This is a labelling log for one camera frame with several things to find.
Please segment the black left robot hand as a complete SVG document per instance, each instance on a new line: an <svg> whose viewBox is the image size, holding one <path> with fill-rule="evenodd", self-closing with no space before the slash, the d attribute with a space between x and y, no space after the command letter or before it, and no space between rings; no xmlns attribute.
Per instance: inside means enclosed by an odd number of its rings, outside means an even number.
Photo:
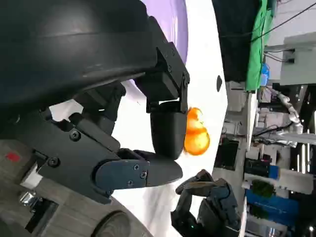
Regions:
<svg viewBox="0 0 316 237"><path fill-rule="evenodd" d="M146 96L154 152L112 136L129 79ZM32 148L41 176L99 203L182 178L189 82L139 0L0 3L0 136Z"/></svg>

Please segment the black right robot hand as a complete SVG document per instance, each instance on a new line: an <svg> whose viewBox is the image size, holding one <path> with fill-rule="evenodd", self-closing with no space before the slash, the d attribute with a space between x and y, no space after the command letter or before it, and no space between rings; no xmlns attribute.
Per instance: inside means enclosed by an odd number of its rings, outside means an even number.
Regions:
<svg viewBox="0 0 316 237"><path fill-rule="evenodd" d="M241 216L230 184L214 180L205 170L176 190L179 200L170 213L173 228L183 237L238 237Z"/></svg>

